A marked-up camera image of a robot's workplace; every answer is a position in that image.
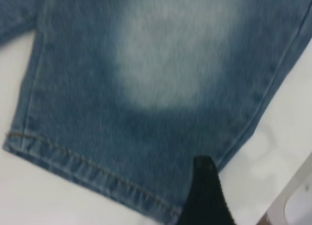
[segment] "faded denim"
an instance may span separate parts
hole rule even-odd
[[[193,157],[221,170],[252,135],[312,37],[312,10],[311,0],[0,0],[0,43],[32,28],[4,149],[173,225]]]

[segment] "white surface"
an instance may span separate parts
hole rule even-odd
[[[0,145],[10,128],[34,34],[0,48]],[[312,43],[249,142],[221,172],[229,208],[254,225],[312,151]],[[0,151],[0,224],[155,225],[138,213]]]
[[[312,172],[290,196],[285,206],[289,225],[310,225],[312,221]]]

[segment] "black object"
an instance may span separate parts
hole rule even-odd
[[[235,225],[222,193],[217,169],[208,156],[194,159],[192,187],[176,225]]]

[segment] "jeans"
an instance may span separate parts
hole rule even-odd
[[[37,32],[3,148],[173,225],[193,158],[220,171],[252,135],[311,3],[0,0],[0,44]]]

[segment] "hem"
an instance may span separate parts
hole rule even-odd
[[[11,132],[3,149],[166,225],[174,225],[181,214],[181,208],[40,136]]]

